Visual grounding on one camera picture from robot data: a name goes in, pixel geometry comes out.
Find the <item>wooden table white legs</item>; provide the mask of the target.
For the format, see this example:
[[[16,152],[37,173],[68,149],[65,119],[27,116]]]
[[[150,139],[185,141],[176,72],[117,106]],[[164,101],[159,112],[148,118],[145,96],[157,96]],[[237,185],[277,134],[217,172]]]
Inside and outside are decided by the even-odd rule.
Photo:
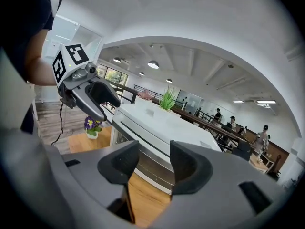
[[[268,155],[262,153],[260,156],[257,152],[253,152],[250,156],[249,163],[258,171],[268,173],[274,166],[275,162]]]

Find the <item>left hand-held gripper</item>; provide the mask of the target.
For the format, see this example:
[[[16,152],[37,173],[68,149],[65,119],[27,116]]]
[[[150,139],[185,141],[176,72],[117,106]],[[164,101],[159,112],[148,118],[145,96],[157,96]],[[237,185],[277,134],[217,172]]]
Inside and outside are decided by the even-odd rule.
[[[110,83],[104,78],[95,77],[96,65],[82,43],[61,46],[52,68],[58,94],[69,108],[77,106],[94,120],[103,122],[107,116],[99,105],[121,105]]]

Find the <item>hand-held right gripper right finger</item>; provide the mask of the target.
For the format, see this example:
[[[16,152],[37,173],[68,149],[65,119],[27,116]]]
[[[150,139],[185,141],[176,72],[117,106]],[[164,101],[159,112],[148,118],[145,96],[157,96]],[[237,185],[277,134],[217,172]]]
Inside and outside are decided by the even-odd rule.
[[[197,193],[213,175],[214,168],[204,155],[204,147],[180,141],[170,141],[170,163],[175,184],[172,195]]]

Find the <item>thin black metal railing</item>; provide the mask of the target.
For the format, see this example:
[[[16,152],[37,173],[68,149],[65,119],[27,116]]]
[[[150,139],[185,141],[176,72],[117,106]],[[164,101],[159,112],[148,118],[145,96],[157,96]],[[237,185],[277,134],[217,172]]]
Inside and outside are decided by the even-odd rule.
[[[141,87],[141,86],[138,86],[138,85],[134,85],[134,88],[133,88],[134,90],[136,90],[136,91],[138,91],[138,92],[143,92],[143,91],[145,91],[146,90],[146,88],[144,88],[144,87]],[[154,92],[154,91],[151,91],[151,90],[149,90],[149,89],[147,89],[147,91],[149,92],[149,95],[150,96],[152,96],[154,99],[157,99],[157,100],[161,100],[161,98],[162,98],[162,94],[159,94],[159,93],[157,93],[157,92]],[[175,93],[175,96],[176,96],[176,99],[175,99],[175,103],[177,104],[177,105],[179,105],[179,106],[182,106],[183,105],[183,102],[181,102],[181,101],[178,101],[178,95],[179,95],[179,93],[180,93],[180,90],[177,92],[177,93]]]

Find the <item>glass window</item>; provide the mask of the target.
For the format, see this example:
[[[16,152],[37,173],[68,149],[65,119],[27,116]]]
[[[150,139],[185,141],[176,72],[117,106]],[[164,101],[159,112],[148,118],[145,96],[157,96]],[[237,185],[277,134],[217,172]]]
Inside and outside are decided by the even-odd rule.
[[[114,83],[126,85],[128,75],[102,64],[97,65],[97,74]]]

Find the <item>green potted succulent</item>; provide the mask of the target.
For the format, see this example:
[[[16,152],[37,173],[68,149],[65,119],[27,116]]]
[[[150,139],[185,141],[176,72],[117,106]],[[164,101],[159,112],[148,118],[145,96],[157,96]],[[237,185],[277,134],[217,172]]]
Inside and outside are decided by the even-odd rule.
[[[176,93],[175,88],[168,86],[161,99],[159,100],[159,108],[156,114],[158,118],[164,120],[167,119],[172,113],[172,107],[175,105]]]

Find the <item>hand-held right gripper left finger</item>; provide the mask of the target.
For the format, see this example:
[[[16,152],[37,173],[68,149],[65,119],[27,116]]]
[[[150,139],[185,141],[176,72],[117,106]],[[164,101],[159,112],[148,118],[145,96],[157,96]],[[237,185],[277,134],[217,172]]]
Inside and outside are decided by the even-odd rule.
[[[122,194],[107,209],[118,217],[134,224],[128,182],[139,162],[139,141],[122,143],[122,147],[112,151],[97,164],[99,173],[111,184],[122,185]]]

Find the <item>purple potted flowers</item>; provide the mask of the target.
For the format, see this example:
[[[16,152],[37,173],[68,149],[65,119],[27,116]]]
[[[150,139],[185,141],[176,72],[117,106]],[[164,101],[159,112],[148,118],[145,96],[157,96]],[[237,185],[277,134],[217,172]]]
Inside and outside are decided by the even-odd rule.
[[[84,121],[84,130],[89,139],[97,139],[99,132],[102,131],[101,122],[96,121],[92,117],[88,116]]]

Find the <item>navy top white collar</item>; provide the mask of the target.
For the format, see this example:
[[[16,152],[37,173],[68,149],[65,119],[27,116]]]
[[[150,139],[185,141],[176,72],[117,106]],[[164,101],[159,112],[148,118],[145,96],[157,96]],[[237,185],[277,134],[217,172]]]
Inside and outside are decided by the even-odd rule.
[[[42,29],[52,30],[62,0],[0,0],[0,48],[25,79],[25,51]]]

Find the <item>person's left forearm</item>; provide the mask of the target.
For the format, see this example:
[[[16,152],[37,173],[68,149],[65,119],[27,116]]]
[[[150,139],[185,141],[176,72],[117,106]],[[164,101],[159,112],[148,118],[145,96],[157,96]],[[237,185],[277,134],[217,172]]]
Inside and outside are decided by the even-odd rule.
[[[42,59],[42,48],[48,30],[42,29],[27,44],[24,59],[25,79],[39,86],[55,86],[52,66]]]

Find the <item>glass office partition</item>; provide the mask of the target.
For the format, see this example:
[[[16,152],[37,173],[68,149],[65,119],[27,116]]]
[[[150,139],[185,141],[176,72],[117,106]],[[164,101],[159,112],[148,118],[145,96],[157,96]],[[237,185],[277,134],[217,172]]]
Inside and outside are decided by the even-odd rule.
[[[52,63],[62,46],[82,43],[90,59],[95,59],[102,37],[79,23],[57,15],[42,48],[42,58]]]

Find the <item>pink potted succulent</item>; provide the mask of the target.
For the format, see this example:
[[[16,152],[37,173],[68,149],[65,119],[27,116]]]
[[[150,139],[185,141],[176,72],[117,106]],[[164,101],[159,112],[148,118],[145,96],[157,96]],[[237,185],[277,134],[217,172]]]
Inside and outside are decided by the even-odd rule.
[[[141,107],[146,107],[152,102],[152,99],[153,97],[149,94],[149,91],[145,89],[144,91],[137,93],[135,104]]]

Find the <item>white toaster oven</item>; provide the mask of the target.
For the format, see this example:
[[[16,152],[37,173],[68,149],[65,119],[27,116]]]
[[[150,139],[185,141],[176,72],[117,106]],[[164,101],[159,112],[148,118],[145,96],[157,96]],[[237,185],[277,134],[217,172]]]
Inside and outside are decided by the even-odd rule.
[[[113,118],[123,120],[134,132],[170,156],[170,141],[180,141],[220,151],[212,134],[179,116],[170,114],[167,119],[158,118],[158,108],[149,103],[146,107],[136,104],[121,104]]]

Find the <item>white oven door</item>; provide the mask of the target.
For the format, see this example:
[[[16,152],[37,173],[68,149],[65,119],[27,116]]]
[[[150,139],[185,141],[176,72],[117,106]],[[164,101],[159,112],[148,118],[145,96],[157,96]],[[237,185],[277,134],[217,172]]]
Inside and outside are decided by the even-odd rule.
[[[134,132],[123,120],[112,119],[111,144],[127,141],[139,142],[139,162],[134,172],[146,182],[166,194],[172,193],[175,184],[174,171],[169,155]]]

